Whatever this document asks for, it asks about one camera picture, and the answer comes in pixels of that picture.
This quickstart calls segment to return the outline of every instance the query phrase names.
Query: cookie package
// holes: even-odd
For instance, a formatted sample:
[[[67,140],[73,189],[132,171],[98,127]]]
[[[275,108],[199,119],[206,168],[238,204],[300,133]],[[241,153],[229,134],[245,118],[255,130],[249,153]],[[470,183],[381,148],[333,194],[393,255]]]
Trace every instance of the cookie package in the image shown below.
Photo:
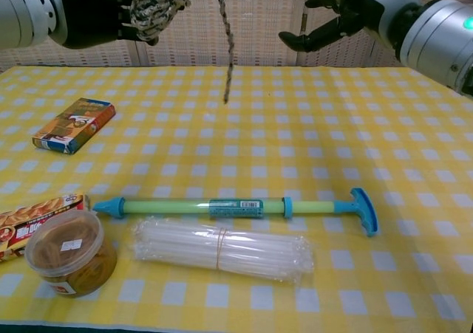
[[[115,115],[109,102],[80,98],[33,136],[38,148],[74,154]]]
[[[71,209],[89,210],[88,197],[70,194],[0,213],[0,262],[23,256],[28,239],[44,222]]]

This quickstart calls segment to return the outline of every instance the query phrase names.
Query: green light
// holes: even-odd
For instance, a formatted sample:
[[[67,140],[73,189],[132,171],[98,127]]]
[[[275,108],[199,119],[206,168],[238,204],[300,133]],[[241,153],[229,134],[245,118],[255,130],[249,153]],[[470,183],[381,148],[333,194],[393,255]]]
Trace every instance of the green light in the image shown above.
[[[465,23],[463,23],[463,26],[466,29],[473,30],[473,17],[466,19]]]

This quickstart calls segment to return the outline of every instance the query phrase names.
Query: tablecloth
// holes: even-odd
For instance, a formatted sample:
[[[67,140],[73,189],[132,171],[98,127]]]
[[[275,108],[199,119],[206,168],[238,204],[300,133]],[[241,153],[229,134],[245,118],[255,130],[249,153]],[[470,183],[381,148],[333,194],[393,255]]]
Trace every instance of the tablecloth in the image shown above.
[[[217,220],[297,233],[315,271],[299,285],[141,262],[139,216],[102,216],[113,276],[54,296],[23,258],[0,264],[0,321],[161,332],[468,332],[473,320],[473,102],[409,69],[16,67],[0,76],[0,204],[83,191],[113,196],[350,199],[363,187],[380,231],[359,218]],[[117,115],[77,154],[31,136],[79,97]],[[213,223],[201,218],[202,223]]]

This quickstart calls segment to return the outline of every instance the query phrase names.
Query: label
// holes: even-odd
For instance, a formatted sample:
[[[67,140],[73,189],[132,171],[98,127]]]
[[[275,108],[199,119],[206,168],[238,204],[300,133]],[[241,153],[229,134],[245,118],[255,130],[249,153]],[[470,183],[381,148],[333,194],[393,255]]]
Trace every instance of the label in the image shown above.
[[[212,199],[208,203],[210,217],[250,218],[263,217],[263,201],[259,199]]]
[[[72,295],[77,294],[77,292],[69,285],[67,281],[62,283],[48,283],[54,291],[62,295]]]
[[[66,250],[78,250],[81,248],[82,239],[75,239],[74,241],[67,241],[62,242],[61,252],[65,252]]]

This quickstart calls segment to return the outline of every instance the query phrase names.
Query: box packaging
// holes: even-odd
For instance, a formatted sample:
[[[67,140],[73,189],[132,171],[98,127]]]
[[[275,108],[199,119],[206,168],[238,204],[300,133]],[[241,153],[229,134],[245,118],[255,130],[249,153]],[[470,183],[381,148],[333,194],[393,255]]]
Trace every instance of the box packaging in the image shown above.
[[[71,209],[89,210],[89,199],[77,193],[0,213],[0,263],[21,257],[31,235],[53,216]]]
[[[74,154],[115,115],[109,102],[80,98],[33,136],[39,148]]]

